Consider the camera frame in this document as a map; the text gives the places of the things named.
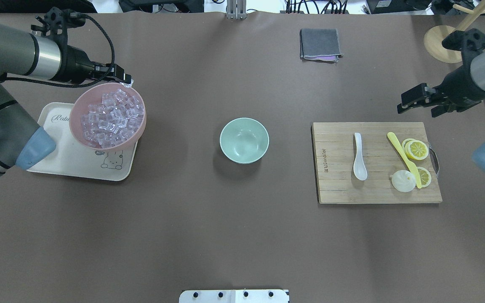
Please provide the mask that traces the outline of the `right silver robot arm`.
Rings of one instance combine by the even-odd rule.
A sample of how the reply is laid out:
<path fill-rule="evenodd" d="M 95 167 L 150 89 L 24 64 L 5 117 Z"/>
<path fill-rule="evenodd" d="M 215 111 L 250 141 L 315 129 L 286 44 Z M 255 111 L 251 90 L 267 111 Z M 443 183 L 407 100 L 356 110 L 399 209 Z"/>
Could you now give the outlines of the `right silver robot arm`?
<path fill-rule="evenodd" d="M 432 116 L 438 117 L 445 113 L 464 112 L 485 102 L 485 34 L 477 29 L 454 31 L 442 45 L 461 53 L 462 66 L 433 88 L 422 83 L 402 93 L 398 113 L 431 107 Z M 472 159 L 485 171 L 485 143 L 474 151 Z"/>

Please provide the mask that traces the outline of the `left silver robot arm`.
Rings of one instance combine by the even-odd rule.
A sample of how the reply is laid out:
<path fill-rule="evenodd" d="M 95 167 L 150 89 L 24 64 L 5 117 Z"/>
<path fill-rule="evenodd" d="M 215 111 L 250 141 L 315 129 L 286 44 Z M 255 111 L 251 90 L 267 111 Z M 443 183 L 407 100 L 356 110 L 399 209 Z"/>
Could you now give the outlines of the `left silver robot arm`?
<path fill-rule="evenodd" d="M 131 84 L 131 75 L 115 63 L 113 42 L 110 62 L 97 63 L 81 49 L 69 46 L 68 29 L 92 21 L 85 13 L 52 8 L 31 33 L 0 24 L 0 177 L 13 166 L 27 170 L 56 149 L 56 143 L 3 87 L 6 81 L 25 81 L 59 88 L 86 88 L 100 81 Z"/>

